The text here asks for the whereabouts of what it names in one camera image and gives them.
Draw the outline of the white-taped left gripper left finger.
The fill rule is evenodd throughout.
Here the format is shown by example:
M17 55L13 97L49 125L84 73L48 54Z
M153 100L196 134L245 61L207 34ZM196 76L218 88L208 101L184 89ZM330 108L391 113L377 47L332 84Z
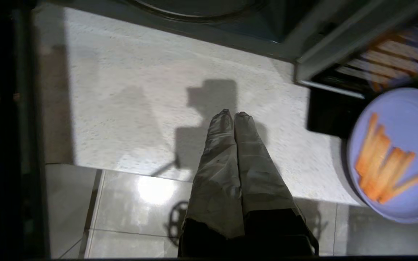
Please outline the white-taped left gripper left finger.
M233 241L244 235L234 122L230 111L223 109L208 127L179 240L179 257L228 256Z

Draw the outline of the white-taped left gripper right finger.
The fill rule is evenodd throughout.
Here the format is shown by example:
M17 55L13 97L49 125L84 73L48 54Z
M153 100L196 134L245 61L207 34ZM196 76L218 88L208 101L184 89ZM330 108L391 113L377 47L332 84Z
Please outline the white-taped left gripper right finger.
M245 239L259 256L317 256L318 241L258 134L253 117L234 117Z

